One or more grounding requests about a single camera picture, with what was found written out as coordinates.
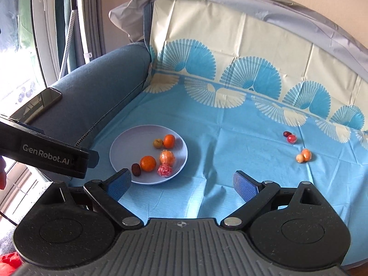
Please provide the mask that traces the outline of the person's left hand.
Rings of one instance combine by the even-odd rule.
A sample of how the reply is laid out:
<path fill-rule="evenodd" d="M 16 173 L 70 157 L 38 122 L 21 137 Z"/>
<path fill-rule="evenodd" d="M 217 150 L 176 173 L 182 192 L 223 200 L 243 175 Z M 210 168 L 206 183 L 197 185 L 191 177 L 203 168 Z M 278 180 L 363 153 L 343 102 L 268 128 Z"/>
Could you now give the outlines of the person's left hand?
<path fill-rule="evenodd" d="M 2 156 L 0 156 L 0 190 L 6 187 L 6 162 Z"/>

